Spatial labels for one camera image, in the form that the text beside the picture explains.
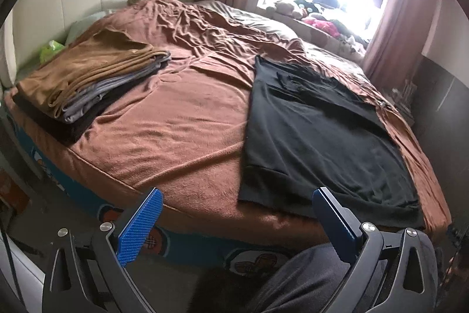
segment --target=black folded shirt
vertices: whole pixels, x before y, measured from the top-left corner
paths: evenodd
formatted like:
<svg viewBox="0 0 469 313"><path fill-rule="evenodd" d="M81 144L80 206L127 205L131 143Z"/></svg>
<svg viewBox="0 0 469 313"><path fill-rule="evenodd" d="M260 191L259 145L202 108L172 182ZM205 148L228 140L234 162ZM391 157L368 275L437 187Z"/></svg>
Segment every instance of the black folded shirt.
<svg viewBox="0 0 469 313"><path fill-rule="evenodd" d="M238 199L315 217L326 186L362 222L424 225L399 148L374 105L335 78L256 57Z"/></svg>

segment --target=cable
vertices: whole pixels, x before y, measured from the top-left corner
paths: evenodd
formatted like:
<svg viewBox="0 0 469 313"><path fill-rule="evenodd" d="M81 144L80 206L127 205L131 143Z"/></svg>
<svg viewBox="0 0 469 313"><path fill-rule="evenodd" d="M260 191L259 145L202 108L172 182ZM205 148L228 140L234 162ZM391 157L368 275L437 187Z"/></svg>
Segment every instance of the cable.
<svg viewBox="0 0 469 313"><path fill-rule="evenodd" d="M0 231L5 245L6 254L8 256L8 261L10 263L11 276L13 277L13 282L15 283L16 292L18 293L18 299L24 305L23 295L21 294L20 283L18 283L18 277L16 277L15 263L13 263L13 257L11 256L10 243L8 242L8 236L6 235L5 227L3 226L3 221L0 219Z"/></svg>

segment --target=green plastic bag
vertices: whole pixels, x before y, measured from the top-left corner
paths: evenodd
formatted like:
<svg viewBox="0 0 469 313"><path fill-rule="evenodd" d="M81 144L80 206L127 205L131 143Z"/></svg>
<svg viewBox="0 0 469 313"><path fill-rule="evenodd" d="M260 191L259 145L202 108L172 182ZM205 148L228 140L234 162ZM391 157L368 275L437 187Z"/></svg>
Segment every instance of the green plastic bag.
<svg viewBox="0 0 469 313"><path fill-rule="evenodd" d="M64 45L60 44L59 42L56 42L55 40L51 40L46 45L41 47L41 51L39 51L39 61L41 62L41 64L48 62L64 48Z"/></svg>

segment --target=brown bedsheet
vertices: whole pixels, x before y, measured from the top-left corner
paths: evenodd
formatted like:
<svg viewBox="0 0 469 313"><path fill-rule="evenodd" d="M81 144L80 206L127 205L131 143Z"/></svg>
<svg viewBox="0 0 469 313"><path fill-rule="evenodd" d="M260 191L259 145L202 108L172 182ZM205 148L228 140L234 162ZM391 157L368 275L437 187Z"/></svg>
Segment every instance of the brown bedsheet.
<svg viewBox="0 0 469 313"><path fill-rule="evenodd" d="M299 39L229 21L176 0L146 0L96 22L74 43L105 27L171 52L169 66L114 103L73 146L58 144L6 98L15 120L60 170L115 205L142 190L163 191L159 224L257 244L303 249L327 240L317 221L238 203L240 153L256 54L311 65L376 105L414 180L427 232L451 221L431 165L405 121L356 73L306 55Z"/></svg>

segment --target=folded clothes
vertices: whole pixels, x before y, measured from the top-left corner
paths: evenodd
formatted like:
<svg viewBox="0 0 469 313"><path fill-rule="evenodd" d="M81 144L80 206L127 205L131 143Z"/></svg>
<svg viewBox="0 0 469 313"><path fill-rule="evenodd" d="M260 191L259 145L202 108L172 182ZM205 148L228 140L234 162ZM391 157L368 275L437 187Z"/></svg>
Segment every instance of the folded clothes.
<svg viewBox="0 0 469 313"><path fill-rule="evenodd" d="M147 76L149 73L158 70L161 64L171 59L169 52L160 54L155 57L155 60L148 64L146 67L139 69L133 73L126 75L111 77L110 79L101 80L87 88L79 91L73 96L69 102L62 108L62 115L60 120L66 124L71 124L77 119L81 118L93 105L100 102L103 96L110 90L117 88L135 79Z"/></svg>
<svg viewBox="0 0 469 313"><path fill-rule="evenodd" d="M167 65L167 61L161 64L161 68ZM92 124L94 119L101 115L111 104L125 95L134 86L143 82L146 78L158 72L156 69L148 76L135 79L127 84L121 85L118 88L112 89L107 92L102 100L93 105L84 115L71 124L65 124L52 117L47 116L39 109L37 109L29 100L27 100L21 93L13 95L13 101L23 110L34 122L36 122L47 133L54 137L58 142L65 146L73 145L77 142L83 133Z"/></svg>
<svg viewBox="0 0 469 313"><path fill-rule="evenodd" d="M20 81L17 88L31 104L57 118L77 91L103 79L138 71L161 54L166 52L136 42L124 32L105 28L88 40L64 49Z"/></svg>

